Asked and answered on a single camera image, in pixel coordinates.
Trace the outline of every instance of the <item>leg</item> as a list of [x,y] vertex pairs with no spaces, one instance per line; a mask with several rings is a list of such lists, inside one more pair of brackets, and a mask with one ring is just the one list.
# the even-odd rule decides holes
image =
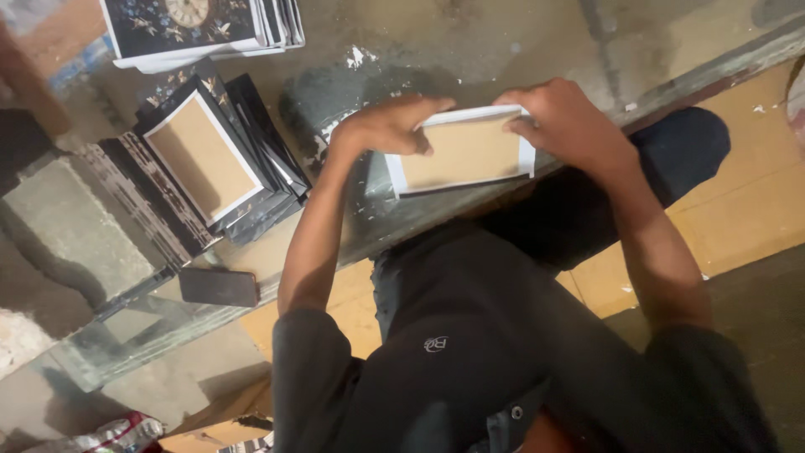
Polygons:
[[[668,115],[630,140],[640,152],[649,185],[665,207],[714,177],[730,149],[724,122],[695,107]],[[552,173],[529,198],[481,222],[557,273],[617,241],[606,194],[575,168]]]

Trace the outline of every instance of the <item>stack of picture frames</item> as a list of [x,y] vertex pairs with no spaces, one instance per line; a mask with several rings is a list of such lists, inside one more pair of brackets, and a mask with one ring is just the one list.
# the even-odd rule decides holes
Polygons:
[[160,73],[305,45],[296,0],[100,0],[119,68]]
[[208,58],[157,78],[132,131],[81,154],[178,272],[223,237],[256,240],[311,185],[248,75],[224,83]]

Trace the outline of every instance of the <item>workbench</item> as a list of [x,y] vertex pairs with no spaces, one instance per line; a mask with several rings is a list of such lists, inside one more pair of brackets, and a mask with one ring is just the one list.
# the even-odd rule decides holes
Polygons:
[[[249,73],[270,114],[312,179],[328,135],[351,112],[404,93],[454,97],[459,107],[488,105],[504,89],[550,77],[577,81],[627,131],[695,105],[805,52],[805,17],[794,2],[579,0],[311,0],[301,2],[307,47],[281,55],[219,61],[225,80]],[[149,77],[110,68],[95,77],[110,105],[131,124],[134,87]],[[559,163],[542,154],[537,177]],[[383,158],[368,153],[349,180],[339,266],[375,256],[522,182],[396,200]],[[253,272],[261,304],[275,299],[299,214],[258,241],[225,240],[196,265]],[[52,349],[84,390],[160,357],[249,309],[182,302],[178,285],[100,314]],[[159,316],[135,335],[127,314]]]

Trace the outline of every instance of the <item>logo on shirt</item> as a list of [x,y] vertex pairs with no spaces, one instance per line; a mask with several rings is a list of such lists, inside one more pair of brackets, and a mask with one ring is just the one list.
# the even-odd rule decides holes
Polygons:
[[425,351],[439,352],[448,345],[448,337],[436,337],[425,340]]

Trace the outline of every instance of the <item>brown cardboard box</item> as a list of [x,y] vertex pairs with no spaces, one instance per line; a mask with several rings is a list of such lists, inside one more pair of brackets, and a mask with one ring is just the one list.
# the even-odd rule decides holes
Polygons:
[[265,379],[191,415],[159,445],[172,453],[215,453],[266,437],[273,430],[273,420],[271,382]]

